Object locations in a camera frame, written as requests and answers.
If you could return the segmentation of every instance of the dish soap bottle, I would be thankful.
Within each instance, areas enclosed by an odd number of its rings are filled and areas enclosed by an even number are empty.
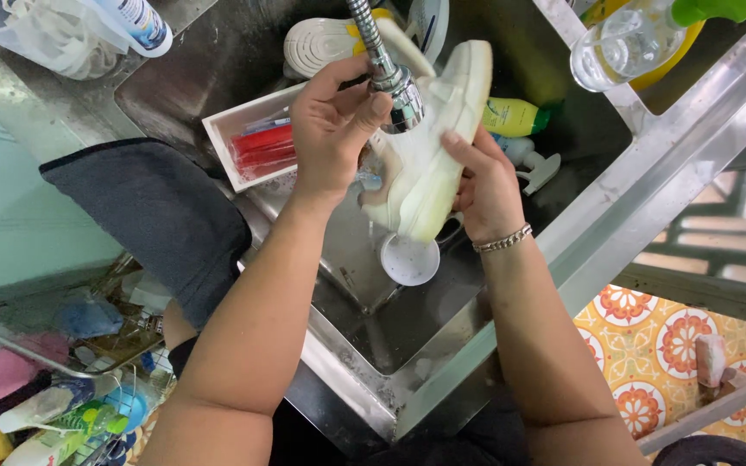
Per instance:
[[[658,68],[686,29],[711,17],[746,20],[746,0],[632,0],[592,27],[572,48],[572,75],[601,92]]]

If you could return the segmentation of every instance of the flexible faucet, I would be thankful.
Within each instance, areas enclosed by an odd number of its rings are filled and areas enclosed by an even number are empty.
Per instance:
[[[373,63],[370,85],[374,90],[387,92],[393,97],[390,122],[383,124],[381,128],[389,134],[399,134],[414,128],[424,117],[424,105],[410,69],[396,65],[390,58],[385,44],[381,41],[379,27],[370,14],[368,1],[347,0],[347,6],[350,7],[350,14],[356,21],[361,40]]]

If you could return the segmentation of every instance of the white shoe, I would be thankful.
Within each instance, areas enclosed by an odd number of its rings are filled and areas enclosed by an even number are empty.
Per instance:
[[[462,165],[442,148],[446,129],[473,141],[491,89],[492,52],[485,41],[456,46],[439,77],[421,77],[417,85],[425,116],[402,134],[381,130],[370,138],[385,165],[382,187],[359,196],[361,209],[400,236],[433,240],[451,211]]]
[[[376,8],[372,14],[381,40],[395,63],[407,66],[414,76],[436,76],[422,51],[393,21],[390,12]],[[284,58],[307,79],[331,61],[365,52],[365,45],[352,19],[307,19],[293,26],[284,39]]]

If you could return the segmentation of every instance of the dish rack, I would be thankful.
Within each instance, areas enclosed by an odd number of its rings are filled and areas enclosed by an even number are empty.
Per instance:
[[[141,312],[140,306],[123,302],[119,296],[115,295],[123,277],[139,269],[136,261],[129,254],[124,253],[114,262],[109,273],[97,283],[80,283],[0,302],[0,344],[66,376],[97,378],[114,372],[112,376],[117,380],[117,387],[120,390],[119,402],[129,410],[131,407],[124,401],[127,398],[123,396],[123,384],[115,375],[115,370],[118,368],[122,370],[123,375],[133,376],[133,383],[127,384],[132,387],[130,400],[137,395],[139,383],[157,383],[161,387],[151,387],[152,391],[166,392],[173,384],[173,374],[167,380],[149,381],[135,364],[140,355],[162,343],[158,325]],[[117,334],[75,338],[67,336],[65,332],[57,328],[54,314],[59,306],[83,293],[101,296],[117,307],[123,316],[123,324]],[[67,353],[61,353],[57,346],[49,345],[47,340],[41,337],[48,333],[65,337],[68,343]],[[96,357],[109,356],[115,363],[98,370],[91,369],[78,358],[77,355],[82,352],[93,353]],[[160,367],[168,371],[168,368],[162,365],[156,356],[153,362],[155,368]],[[90,454],[81,454],[80,457],[85,458],[74,464],[99,465],[108,458],[111,449],[120,441],[122,441],[121,435],[111,435],[98,446],[86,444],[83,449],[90,449]]]

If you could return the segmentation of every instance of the yellow bottle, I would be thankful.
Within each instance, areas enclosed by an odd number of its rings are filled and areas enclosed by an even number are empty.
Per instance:
[[[489,97],[482,111],[482,125],[501,136],[517,138],[542,131],[549,117],[547,110],[526,101]]]

